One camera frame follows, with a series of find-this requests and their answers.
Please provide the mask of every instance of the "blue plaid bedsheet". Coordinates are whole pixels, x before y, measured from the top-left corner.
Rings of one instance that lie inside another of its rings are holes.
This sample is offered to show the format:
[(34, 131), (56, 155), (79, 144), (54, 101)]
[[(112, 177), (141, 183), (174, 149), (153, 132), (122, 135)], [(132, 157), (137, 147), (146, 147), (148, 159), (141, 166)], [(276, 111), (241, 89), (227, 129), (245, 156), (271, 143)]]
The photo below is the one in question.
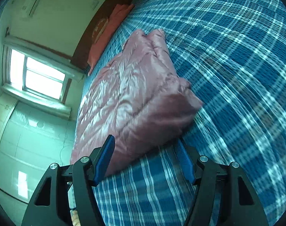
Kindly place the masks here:
[[(134, 30), (164, 29), (178, 75), (204, 102), (184, 140), (216, 162), (239, 162), (273, 225), (286, 209), (286, 8), (280, 0), (135, 5), (86, 79), (84, 94)], [(194, 188), (165, 146), (94, 193), (106, 225), (175, 226), (184, 223)]]

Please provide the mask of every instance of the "silver screw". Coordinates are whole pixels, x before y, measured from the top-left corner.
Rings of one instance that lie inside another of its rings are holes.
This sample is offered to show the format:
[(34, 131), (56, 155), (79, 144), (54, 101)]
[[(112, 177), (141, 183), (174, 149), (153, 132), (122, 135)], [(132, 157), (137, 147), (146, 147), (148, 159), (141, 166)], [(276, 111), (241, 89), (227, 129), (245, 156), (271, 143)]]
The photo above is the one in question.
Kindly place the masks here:
[(82, 163), (87, 163), (89, 161), (89, 158), (87, 156), (82, 157), (80, 160)]
[(57, 168), (57, 164), (56, 163), (53, 163), (50, 165), (50, 169), (54, 170)]
[(235, 161), (235, 162), (232, 162), (232, 167), (234, 168), (239, 168), (239, 164)]
[(201, 160), (202, 162), (207, 162), (207, 161), (208, 161), (208, 157), (202, 155), (202, 156), (200, 157), (200, 160)]

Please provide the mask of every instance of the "window ledge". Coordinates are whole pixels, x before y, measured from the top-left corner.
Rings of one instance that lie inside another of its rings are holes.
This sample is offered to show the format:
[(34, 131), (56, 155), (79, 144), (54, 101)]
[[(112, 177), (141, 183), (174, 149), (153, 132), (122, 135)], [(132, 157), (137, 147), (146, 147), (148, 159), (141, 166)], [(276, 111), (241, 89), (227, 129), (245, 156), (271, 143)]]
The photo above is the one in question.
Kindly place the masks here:
[(64, 104), (39, 97), (30, 92), (17, 90), (8, 83), (5, 83), (2, 86), (2, 90), (5, 93), (17, 98), (18, 100), (42, 111), (45, 111), (51, 115), (55, 115), (66, 120), (70, 118), (71, 108), (65, 106)]

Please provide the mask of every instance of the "brown headboard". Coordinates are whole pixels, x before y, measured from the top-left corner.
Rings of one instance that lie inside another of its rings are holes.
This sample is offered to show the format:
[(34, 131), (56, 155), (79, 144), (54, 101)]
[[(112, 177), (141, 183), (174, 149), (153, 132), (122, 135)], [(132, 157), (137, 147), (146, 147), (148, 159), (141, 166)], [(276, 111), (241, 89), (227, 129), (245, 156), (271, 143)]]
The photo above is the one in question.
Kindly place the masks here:
[(102, 18), (109, 17), (112, 14), (117, 4), (130, 5), (132, 0), (105, 0), (101, 7), (98, 9), (86, 30), (84, 31), (76, 50), (71, 59), (71, 63), (80, 69), (86, 69), (88, 55), (92, 46), (92, 33), (98, 21)]

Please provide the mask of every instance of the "floor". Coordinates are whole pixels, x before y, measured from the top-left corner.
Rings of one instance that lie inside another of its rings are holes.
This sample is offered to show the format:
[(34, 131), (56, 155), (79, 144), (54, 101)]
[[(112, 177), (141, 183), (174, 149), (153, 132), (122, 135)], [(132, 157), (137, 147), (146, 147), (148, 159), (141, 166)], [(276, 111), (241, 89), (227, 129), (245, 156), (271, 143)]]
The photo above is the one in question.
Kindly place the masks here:
[(68, 165), (76, 122), (19, 102), (0, 142), (0, 204), (16, 225), (51, 163)]

